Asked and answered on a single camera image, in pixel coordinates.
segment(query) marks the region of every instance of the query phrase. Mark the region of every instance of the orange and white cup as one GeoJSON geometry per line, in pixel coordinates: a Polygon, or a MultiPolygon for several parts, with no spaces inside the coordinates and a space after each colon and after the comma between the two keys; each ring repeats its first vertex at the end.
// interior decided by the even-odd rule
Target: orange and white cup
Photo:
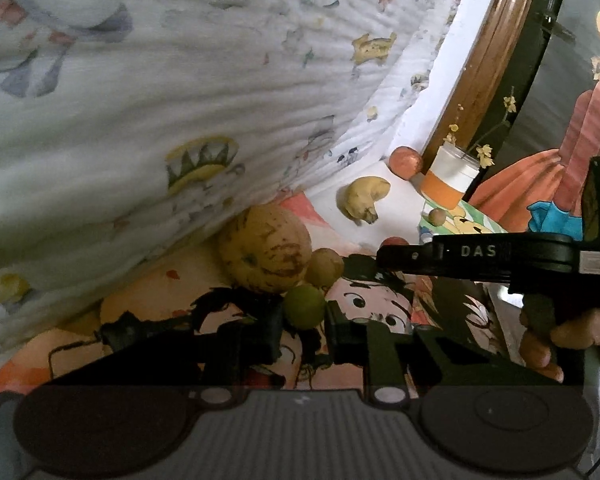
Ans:
{"type": "Polygon", "coordinates": [[[445,209],[453,209],[462,200],[475,177],[480,164],[449,142],[438,148],[433,164],[427,171],[420,192],[445,209]]]}

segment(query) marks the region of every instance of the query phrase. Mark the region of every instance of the white wall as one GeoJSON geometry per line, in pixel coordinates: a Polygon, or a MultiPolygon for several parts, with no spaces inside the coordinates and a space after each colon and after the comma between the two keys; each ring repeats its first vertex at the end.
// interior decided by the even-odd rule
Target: white wall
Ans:
{"type": "Polygon", "coordinates": [[[387,155],[397,146],[410,146],[420,152],[424,150],[456,88],[491,1],[460,2],[456,18],[433,64],[429,87],[422,91],[414,105],[404,113],[387,155]]]}

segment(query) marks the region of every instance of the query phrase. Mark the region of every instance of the gray ribbed surface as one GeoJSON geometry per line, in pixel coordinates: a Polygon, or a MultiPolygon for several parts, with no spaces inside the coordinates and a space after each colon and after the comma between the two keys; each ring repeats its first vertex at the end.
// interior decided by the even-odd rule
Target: gray ribbed surface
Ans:
{"type": "MultiPolygon", "coordinates": [[[[56,478],[44,473],[32,480],[56,478]]],[[[409,419],[373,409],[355,392],[253,392],[206,413],[168,459],[129,480],[370,480],[494,478],[430,450],[409,419]]],[[[576,480],[573,472],[542,477],[576,480]]]]}

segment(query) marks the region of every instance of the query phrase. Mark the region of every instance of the black circular pad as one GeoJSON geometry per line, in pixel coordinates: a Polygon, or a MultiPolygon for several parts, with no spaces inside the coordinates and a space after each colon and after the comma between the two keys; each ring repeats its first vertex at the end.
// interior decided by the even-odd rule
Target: black circular pad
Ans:
{"type": "Polygon", "coordinates": [[[40,386],[20,403],[13,425],[43,468],[90,478],[156,462],[185,421],[186,400],[169,388],[40,386]]]}
{"type": "Polygon", "coordinates": [[[589,406],[567,386],[436,386],[420,421],[456,460],[504,474],[573,465],[593,431],[589,406]]]}

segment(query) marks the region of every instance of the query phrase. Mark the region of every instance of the green lime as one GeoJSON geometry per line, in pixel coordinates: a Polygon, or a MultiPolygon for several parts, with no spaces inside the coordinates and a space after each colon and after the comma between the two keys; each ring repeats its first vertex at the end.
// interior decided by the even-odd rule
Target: green lime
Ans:
{"type": "Polygon", "coordinates": [[[287,292],[282,307],[291,326],[309,330],[324,319],[326,303],[322,292],[313,285],[298,285],[287,292]]]}

